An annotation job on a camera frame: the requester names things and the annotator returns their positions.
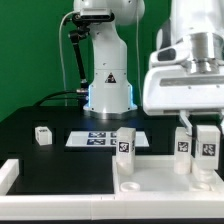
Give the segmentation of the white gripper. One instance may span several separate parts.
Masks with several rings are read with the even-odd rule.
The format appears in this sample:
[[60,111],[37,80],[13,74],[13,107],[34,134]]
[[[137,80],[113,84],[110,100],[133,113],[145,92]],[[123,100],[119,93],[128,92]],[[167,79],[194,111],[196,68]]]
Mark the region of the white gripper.
[[219,113],[224,132],[224,56],[220,36],[185,36],[153,52],[144,80],[143,110],[176,115],[192,135],[188,113]]

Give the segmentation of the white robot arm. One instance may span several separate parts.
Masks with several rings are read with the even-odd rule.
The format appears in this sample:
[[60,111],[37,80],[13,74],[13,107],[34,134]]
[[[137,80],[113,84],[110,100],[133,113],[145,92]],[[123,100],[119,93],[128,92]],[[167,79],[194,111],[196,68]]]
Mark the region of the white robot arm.
[[[84,111],[102,119],[137,109],[127,80],[127,45],[116,27],[137,22],[144,0],[74,0],[78,36],[92,38],[94,79]],[[177,115],[188,134],[193,114],[218,114],[224,131],[224,0],[172,0],[143,85],[149,116]]]

